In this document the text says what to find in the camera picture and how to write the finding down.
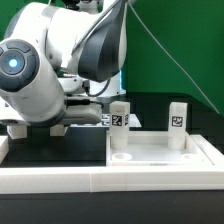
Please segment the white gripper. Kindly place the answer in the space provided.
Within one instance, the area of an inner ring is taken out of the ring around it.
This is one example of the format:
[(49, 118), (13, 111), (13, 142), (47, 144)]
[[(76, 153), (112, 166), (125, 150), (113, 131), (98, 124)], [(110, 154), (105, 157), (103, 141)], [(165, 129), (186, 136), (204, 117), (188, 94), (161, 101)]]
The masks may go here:
[(97, 124), (102, 118), (103, 104), (90, 98), (68, 97), (65, 100), (64, 125)]

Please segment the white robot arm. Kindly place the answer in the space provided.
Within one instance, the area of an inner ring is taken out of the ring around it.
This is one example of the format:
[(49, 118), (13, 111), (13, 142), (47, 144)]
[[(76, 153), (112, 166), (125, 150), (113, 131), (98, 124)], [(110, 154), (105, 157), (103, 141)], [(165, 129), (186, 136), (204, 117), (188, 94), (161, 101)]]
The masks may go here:
[(126, 56), (128, 0), (64, 0), (64, 8), (32, 2), (10, 21), (0, 41), (3, 125), (97, 124), (100, 103), (67, 91), (69, 81), (109, 81)]

